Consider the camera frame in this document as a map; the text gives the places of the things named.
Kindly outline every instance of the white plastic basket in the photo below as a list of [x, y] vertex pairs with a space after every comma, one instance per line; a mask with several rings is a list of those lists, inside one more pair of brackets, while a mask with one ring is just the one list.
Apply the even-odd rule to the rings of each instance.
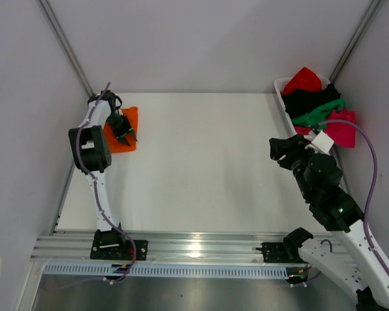
[[[322, 82], [322, 89], [325, 89], [330, 84], [330, 80], [324, 76], [321, 76], [321, 75], [317, 75], [317, 76], [320, 79], [320, 81]], [[283, 98], [281, 97], [281, 92], [284, 90], [284, 87], [288, 84], [288, 82], [291, 81], [291, 79], [292, 79], [291, 76], [288, 78], [279, 78], [279, 79], [274, 81], [274, 86], [275, 86], [275, 90], [277, 92], [279, 104], [281, 105], [281, 107], [284, 111], [285, 117], [287, 118], [287, 122], [288, 122], [288, 125], [290, 126], [290, 130], [291, 130], [293, 135], [296, 135], [297, 132], [294, 128], [294, 125], [291, 121], [290, 116], [288, 115], [287, 112], [285, 112], [285, 103], [283, 101]]]

